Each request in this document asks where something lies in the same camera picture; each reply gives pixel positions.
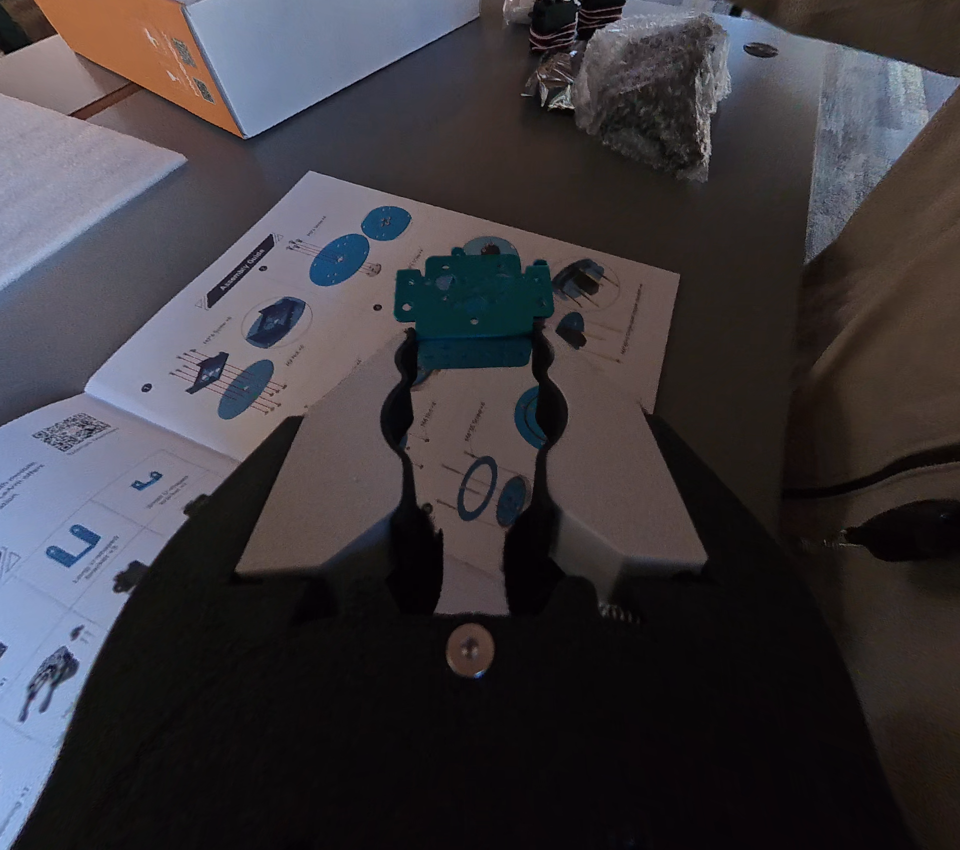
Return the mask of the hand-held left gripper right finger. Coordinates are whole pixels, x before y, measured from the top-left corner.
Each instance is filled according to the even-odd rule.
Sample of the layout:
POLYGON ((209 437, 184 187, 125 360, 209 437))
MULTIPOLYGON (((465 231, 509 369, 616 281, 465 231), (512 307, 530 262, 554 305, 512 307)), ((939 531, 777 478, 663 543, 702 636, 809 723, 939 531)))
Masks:
POLYGON ((535 420, 544 435, 529 504, 507 531, 511 615, 536 615, 566 577, 632 615, 636 580, 697 574, 707 554, 642 406, 580 352, 532 335, 535 420))

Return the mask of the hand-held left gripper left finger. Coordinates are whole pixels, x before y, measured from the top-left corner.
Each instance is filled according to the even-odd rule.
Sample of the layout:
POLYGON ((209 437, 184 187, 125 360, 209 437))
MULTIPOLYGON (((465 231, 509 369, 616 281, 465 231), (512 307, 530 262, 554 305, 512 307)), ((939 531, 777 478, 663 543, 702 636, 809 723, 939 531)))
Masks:
POLYGON ((236 566, 242 577, 318 576, 338 596, 370 578, 403 613, 433 613, 444 545, 407 453, 418 341, 407 329, 303 417, 236 566))

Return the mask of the white and orange cardboard box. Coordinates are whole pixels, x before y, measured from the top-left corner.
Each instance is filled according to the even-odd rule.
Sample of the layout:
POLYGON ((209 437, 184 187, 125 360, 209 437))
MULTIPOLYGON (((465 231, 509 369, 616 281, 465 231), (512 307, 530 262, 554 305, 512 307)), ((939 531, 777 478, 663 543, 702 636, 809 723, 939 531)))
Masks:
POLYGON ((70 48, 250 138, 479 15, 481 0, 34 0, 70 48))

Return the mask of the white user manual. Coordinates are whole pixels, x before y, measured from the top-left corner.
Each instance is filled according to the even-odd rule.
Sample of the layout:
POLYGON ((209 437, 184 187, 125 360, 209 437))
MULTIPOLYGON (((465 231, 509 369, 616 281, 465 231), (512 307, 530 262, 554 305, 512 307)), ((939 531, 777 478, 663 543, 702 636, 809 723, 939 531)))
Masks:
MULTIPOLYGON (((546 260, 548 341, 654 408, 676 274, 308 173, 80 396, 2 427, 2 848, 38 805, 106 637, 188 507, 413 329, 394 316, 397 271, 456 247, 546 260)), ((406 448, 443 534, 442 612, 507 608, 503 544, 545 442, 531 361, 417 370, 406 448)))

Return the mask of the black servo with black disc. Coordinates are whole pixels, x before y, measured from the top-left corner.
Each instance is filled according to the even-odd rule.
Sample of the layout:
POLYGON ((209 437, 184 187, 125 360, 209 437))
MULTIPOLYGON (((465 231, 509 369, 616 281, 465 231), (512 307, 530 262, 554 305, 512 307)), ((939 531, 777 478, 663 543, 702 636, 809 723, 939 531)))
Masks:
POLYGON ((577 40, 587 41, 598 30, 616 23, 627 0, 579 0, 577 40))
POLYGON ((535 0, 530 14, 529 51, 546 55, 570 49, 577 35, 580 0, 535 0))

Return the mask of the silver foil bag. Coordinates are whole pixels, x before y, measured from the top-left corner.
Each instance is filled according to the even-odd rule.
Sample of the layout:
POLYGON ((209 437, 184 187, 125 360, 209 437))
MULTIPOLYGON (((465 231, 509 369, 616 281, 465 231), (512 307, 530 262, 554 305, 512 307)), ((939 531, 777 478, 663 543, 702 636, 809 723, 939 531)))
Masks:
POLYGON ((537 101, 548 112, 573 112, 573 88, 582 66, 583 48, 577 43, 544 56, 520 96, 537 101))

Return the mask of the white foam sheet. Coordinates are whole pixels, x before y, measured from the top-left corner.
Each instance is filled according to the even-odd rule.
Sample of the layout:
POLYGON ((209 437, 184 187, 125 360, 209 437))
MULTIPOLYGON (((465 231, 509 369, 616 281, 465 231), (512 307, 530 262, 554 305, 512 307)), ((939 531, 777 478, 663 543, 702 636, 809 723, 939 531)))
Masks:
POLYGON ((180 153, 1 97, 1 287, 186 163, 180 153))

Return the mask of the bubble wrap package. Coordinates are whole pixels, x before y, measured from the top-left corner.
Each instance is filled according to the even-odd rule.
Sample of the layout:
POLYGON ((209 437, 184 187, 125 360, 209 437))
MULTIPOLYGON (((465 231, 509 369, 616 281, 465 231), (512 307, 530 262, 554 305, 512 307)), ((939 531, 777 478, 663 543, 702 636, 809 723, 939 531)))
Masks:
POLYGON ((577 128, 655 171, 704 183, 712 119, 731 91, 729 40, 713 16, 680 11, 599 30, 573 84, 577 128))

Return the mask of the brown desk divider strip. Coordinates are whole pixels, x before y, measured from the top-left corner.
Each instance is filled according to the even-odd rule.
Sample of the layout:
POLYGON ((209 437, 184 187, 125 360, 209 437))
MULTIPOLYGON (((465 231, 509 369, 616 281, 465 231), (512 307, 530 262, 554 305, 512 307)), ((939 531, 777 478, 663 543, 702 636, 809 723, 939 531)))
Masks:
POLYGON ((137 94, 143 88, 135 83, 126 83, 126 85, 114 89, 114 91, 106 94, 100 99, 94 100, 89 104, 71 112, 69 115, 78 120, 90 120, 95 115, 98 115, 112 107, 118 105, 119 103, 129 99, 133 95, 137 94))

